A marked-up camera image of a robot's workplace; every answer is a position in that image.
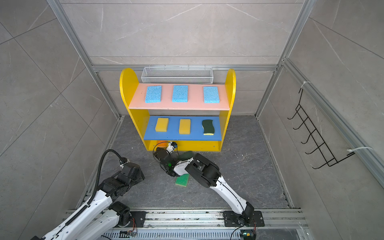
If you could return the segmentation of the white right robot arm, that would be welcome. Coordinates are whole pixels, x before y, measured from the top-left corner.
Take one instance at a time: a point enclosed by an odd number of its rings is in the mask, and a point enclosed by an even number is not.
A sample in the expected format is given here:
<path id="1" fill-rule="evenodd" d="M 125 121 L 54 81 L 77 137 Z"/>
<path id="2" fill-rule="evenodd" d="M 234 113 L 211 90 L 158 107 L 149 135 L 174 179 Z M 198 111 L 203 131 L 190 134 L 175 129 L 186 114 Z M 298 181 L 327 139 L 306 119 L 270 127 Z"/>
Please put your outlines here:
<path id="1" fill-rule="evenodd" d="M 169 176 L 189 175 L 203 187 L 215 191 L 231 207 L 230 211 L 223 212 L 226 227 L 256 228 L 265 225 L 262 214 L 229 186 L 214 162 L 192 151 L 174 154 L 176 150 L 172 146 L 156 148 L 153 156 Z"/>

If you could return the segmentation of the dark green wavy sponge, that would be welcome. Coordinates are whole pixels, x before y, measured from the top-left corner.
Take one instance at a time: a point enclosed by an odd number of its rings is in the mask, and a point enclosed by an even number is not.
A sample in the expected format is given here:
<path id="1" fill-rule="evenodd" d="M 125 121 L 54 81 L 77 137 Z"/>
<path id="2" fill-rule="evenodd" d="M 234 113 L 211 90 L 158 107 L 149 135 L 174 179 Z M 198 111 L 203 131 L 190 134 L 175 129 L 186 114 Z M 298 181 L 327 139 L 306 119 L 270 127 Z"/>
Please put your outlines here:
<path id="1" fill-rule="evenodd" d="M 179 155 L 179 161 L 186 161 L 195 156 L 195 153 L 192 151 L 187 151 Z"/>
<path id="2" fill-rule="evenodd" d="M 213 125 L 213 120 L 203 120 L 202 127 L 204 130 L 203 135 L 213 136 L 215 134 L 215 127 Z"/>

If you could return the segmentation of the yellow rectangular sponge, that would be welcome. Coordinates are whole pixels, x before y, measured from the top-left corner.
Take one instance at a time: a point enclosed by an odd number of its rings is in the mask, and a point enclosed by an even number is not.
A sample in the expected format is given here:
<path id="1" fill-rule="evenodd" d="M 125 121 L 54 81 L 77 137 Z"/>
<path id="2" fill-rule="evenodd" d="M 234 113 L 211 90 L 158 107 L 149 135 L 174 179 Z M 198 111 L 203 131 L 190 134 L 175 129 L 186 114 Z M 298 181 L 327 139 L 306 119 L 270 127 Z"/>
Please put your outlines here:
<path id="1" fill-rule="evenodd" d="M 180 119 L 179 134 L 180 135 L 191 134 L 191 119 Z"/>

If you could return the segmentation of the bright green sponge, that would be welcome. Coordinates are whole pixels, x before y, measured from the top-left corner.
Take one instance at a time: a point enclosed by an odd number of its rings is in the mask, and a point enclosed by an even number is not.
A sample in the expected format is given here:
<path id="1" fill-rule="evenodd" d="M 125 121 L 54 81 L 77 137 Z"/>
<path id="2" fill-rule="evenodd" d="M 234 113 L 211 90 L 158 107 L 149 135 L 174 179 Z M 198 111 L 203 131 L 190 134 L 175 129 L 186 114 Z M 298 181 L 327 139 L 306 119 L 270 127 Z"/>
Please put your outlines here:
<path id="1" fill-rule="evenodd" d="M 175 185 L 181 186 L 181 187 L 187 187 L 188 181 L 189 181 L 189 174 L 184 174 L 180 177 L 176 178 Z"/>

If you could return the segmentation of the light blue cellulose sponge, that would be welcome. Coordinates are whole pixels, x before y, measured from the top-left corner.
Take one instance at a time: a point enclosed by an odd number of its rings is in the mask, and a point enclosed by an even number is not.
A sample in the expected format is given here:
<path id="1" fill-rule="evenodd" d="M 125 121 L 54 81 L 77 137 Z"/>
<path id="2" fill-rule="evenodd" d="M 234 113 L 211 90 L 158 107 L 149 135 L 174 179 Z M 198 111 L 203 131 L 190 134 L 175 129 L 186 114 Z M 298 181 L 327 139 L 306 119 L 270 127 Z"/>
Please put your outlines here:
<path id="1" fill-rule="evenodd" d="M 218 87 L 203 87 L 203 92 L 205 104 L 218 104 L 220 102 Z"/>

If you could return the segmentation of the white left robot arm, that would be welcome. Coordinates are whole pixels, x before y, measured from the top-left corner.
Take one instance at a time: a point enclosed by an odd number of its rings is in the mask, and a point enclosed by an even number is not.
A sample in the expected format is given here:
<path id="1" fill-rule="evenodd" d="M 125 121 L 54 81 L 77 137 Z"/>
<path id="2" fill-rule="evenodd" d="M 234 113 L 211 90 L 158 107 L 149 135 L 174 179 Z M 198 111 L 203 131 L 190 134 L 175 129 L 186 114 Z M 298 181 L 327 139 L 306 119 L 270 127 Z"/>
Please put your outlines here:
<path id="1" fill-rule="evenodd" d="M 123 169 L 97 187 L 97 191 L 65 221 L 33 240 L 96 240 L 109 229 L 133 223 L 130 208 L 117 201 L 145 179 L 139 165 L 126 163 Z"/>

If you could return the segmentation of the dark green wavy sponge front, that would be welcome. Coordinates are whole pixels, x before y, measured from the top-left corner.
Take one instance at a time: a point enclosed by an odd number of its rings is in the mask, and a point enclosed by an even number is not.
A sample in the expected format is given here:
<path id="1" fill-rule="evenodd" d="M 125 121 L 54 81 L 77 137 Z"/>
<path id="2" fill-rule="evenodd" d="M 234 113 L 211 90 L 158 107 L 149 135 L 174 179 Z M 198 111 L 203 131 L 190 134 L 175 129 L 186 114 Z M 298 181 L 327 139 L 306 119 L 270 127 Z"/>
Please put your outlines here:
<path id="1" fill-rule="evenodd" d="M 213 125 L 213 120 L 203 120 L 202 127 L 204 130 L 203 135 L 213 136 L 215 134 L 215 127 Z"/>

